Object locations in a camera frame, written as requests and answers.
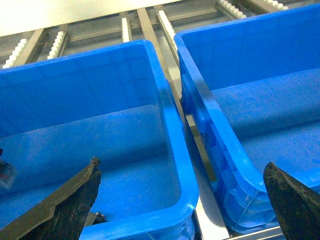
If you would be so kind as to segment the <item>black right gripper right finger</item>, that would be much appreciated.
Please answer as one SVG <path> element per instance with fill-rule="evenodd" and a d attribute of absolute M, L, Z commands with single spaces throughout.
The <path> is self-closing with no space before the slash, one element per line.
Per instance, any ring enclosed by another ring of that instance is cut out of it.
<path fill-rule="evenodd" d="M 318 240 L 320 194 L 273 162 L 264 168 L 263 181 L 285 239 Z"/>

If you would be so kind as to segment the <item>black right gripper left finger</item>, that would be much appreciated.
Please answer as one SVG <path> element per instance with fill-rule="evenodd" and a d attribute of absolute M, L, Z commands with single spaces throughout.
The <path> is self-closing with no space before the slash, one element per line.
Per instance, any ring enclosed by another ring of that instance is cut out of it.
<path fill-rule="evenodd" d="M 100 160 L 90 164 L 0 231 L 2 240 L 78 240 L 98 196 Z"/>

